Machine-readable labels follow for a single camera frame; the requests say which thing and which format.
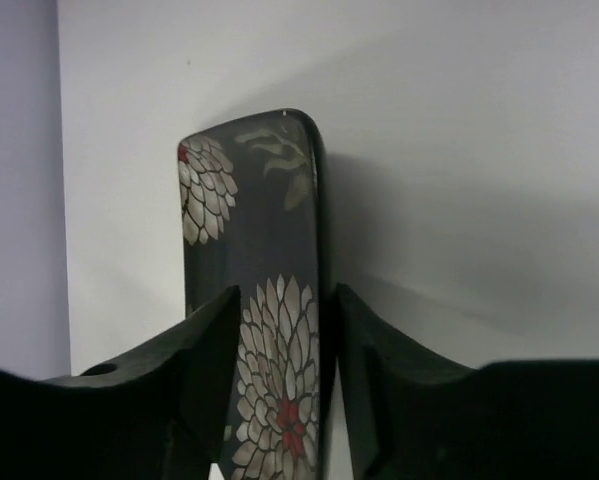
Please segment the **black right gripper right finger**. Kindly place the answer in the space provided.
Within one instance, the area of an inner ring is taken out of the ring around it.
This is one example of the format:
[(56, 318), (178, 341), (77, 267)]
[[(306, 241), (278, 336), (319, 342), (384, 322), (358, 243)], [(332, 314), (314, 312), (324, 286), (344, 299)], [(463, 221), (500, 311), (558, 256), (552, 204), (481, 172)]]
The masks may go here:
[(336, 290), (358, 479), (599, 479), (599, 359), (472, 369)]

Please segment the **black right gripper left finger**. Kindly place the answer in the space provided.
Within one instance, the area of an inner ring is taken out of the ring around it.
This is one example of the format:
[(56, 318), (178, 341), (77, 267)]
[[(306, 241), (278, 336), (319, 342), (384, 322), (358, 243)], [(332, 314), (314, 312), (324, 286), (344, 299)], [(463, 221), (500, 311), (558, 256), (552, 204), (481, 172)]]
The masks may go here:
[(78, 376), (0, 370), (0, 479), (205, 479), (220, 456), (240, 323), (225, 289)]

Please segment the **large black floral square plate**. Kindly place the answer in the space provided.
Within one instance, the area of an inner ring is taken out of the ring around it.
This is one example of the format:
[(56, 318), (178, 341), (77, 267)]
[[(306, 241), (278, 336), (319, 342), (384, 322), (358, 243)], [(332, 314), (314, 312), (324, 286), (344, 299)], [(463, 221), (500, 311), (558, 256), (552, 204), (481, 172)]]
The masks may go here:
[(182, 139), (185, 304), (240, 290), (240, 339), (218, 462), (227, 479), (321, 475), (323, 142), (296, 109)]

